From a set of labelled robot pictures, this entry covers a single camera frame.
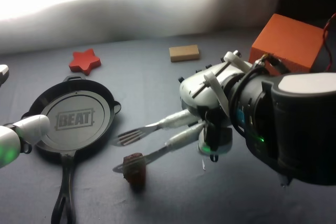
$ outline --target red wire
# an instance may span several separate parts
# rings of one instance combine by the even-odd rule
[[[330,48],[328,47],[327,45],[327,30],[330,26],[330,22],[332,19],[334,19],[336,17],[336,13],[334,13],[331,18],[328,20],[328,22],[326,23],[324,29],[323,29],[323,45],[324,47],[326,48],[326,51],[328,53],[328,56],[329,56],[329,64],[326,68],[326,72],[329,71],[329,69],[331,68],[331,65],[332,65],[332,55],[331,55],[331,51],[330,51]]]

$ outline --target gray tablecloth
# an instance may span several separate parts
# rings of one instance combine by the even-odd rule
[[[2,56],[10,70],[0,88],[0,124],[19,120],[45,90],[72,74],[73,51],[93,48],[102,66],[88,79],[105,85],[122,104],[111,138],[181,109],[178,77],[217,64],[228,50],[247,59],[260,29],[200,36]],[[198,44],[201,60],[171,63],[168,48]],[[147,154],[181,129],[158,131],[127,147],[106,145],[77,166],[73,196],[77,223],[335,223],[336,188],[294,180],[279,185],[277,174],[255,158],[234,132],[232,150],[218,163],[202,157],[196,143],[148,166],[146,190],[135,194],[112,168],[134,152]],[[50,223],[62,168],[35,150],[0,170],[0,223]]]

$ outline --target green led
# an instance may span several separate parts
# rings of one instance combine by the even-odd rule
[[[9,150],[5,157],[4,157],[4,161],[5,161],[5,164],[9,164],[10,162],[12,162],[16,157],[16,152],[14,149],[12,150]]]
[[[204,147],[203,147],[203,151],[204,151],[204,152],[211,152],[211,149],[210,149],[210,147],[208,147],[208,146],[204,146]]]

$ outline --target frying pan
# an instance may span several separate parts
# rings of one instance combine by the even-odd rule
[[[43,114],[50,120],[50,130],[37,147],[49,154],[59,153],[63,177],[60,192],[51,215],[51,224],[60,223],[64,206],[68,224],[76,222],[72,199],[72,177],[76,151],[88,148],[104,137],[114,115],[121,109],[111,92],[84,76],[68,76],[41,94],[25,113]]]

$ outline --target orange block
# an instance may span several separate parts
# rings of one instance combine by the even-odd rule
[[[249,62],[274,54],[292,72],[310,72],[322,46],[323,29],[273,14],[253,43]],[[269,64],[271,74],[279,74]]]

